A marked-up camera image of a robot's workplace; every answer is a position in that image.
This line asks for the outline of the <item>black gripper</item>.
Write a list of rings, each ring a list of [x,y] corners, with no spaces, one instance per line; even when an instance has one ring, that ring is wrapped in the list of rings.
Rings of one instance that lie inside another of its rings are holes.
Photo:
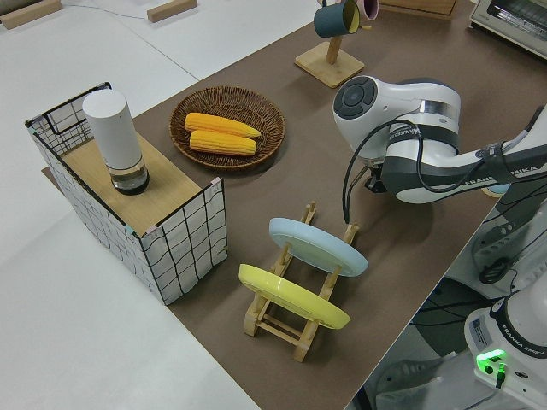
[[[370,176],[364,183],[364,187],[375,194],[386,193],[387,189],[381,179],[382,165],[379,164],[377,167],[369,167],[368,171]]]

